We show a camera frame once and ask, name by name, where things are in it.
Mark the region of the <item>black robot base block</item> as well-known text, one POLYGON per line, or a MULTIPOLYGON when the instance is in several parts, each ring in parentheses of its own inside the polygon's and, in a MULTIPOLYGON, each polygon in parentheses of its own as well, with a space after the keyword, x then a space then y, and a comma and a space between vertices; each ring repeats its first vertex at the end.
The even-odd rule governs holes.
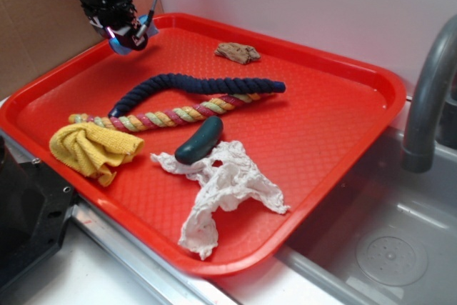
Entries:
POLYGON ((62 247, 74 187, 44 162, 19 162, 1 140, 1 291, 62 247))

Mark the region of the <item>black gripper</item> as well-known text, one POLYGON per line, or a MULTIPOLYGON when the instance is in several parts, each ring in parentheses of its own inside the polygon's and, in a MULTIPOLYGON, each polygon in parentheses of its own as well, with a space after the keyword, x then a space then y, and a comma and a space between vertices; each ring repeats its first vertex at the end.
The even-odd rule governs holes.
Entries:
POLYGON ((120 0, 101 6, 83 4, 85 15, 94 30, 105 38, 113 51, 141 51, 146 48, 146 19, 136 16, 132 0, 120 0))

